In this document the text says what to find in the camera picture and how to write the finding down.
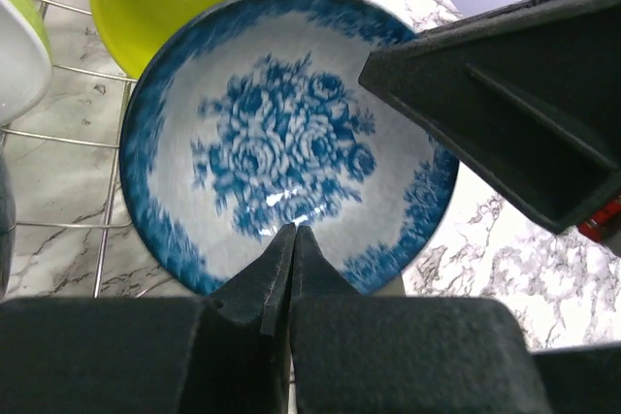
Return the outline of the dark teal beige bowl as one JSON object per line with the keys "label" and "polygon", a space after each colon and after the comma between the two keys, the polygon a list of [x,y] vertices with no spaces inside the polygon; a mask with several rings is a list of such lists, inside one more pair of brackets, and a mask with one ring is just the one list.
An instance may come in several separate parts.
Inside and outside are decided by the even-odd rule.
{"label": "dark teal beige bowl", "polygon": [[4,298],[11,275],[12,260],[16,241],[16,201],[11,183],[11,176],[4,153],[1,153],[0,174],[0,294]]}

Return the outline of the lime green white bowl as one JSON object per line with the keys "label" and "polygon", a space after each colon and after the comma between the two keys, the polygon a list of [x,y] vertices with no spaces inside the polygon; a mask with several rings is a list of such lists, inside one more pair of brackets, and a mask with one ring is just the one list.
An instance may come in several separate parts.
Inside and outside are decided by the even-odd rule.
{"label": "lime green white bowl", "polygon": [[49,36],[33,0],[1,0],[1,123],[37,106],[47,94],[52,66]]}

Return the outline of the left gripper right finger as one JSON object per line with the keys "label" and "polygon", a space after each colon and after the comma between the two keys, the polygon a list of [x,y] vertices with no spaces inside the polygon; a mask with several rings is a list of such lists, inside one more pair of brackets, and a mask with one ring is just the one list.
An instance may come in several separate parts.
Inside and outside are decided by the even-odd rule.
{"label": "left gripper right finger", "polygon": [[308,227],[289,337],[301,413],[616,413],[620,346],[530,352],[502,304],[359,294]]}

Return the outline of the stainless steel dish rack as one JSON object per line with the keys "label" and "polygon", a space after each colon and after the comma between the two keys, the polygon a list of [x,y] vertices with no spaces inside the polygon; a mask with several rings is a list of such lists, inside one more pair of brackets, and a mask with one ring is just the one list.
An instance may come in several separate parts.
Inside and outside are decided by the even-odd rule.
{"label": "stainless steel dish rack", "polygon": [[87,0],[49,0],[41,12],[51,87],[4,135],[17,208],[7,296],[133,295],[153,262],[129,225],[115,179],[130,83],[104,50]]}

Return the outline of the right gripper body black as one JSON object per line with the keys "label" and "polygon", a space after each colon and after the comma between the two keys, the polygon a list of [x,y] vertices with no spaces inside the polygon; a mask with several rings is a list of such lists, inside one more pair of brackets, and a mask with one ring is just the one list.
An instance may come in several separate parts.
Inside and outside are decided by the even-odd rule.
{"label": "right gripper body black", "polygon": [[577,230],[591,241],[605,246],[613,254],[620,253],[620,197],[595,212],[580,223]]}

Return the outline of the blue white patterned bowl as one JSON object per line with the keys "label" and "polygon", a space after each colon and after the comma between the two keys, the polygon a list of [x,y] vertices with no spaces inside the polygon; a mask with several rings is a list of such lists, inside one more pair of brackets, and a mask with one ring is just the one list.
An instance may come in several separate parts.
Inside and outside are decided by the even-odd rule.
{"label": "blue white patterned bowl", "polygon": [[413,30],[367,0],[228,0],[151,59],[120,134],[120,183],[153,258],[208,294],[285,224],[312,228],[371,294],[439,227],[459,162],[362,88]]}

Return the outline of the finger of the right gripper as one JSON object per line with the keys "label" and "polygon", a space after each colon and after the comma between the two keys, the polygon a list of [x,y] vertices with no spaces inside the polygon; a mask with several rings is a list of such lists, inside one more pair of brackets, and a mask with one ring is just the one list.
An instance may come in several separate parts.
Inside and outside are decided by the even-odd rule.
{"label": "finger of the right gripper", "polygon": [[524,0],[372,52],[360,84],[542,228],[620,192],[620,0]]}

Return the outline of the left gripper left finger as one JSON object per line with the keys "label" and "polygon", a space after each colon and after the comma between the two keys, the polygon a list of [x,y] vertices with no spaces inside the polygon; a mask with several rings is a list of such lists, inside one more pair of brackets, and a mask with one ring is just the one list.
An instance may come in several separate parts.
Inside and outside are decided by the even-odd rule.
{"label": "left gripper left finger", "polygon": [[284,413],[296,228],[207,297],[1,306],[5,413]]}

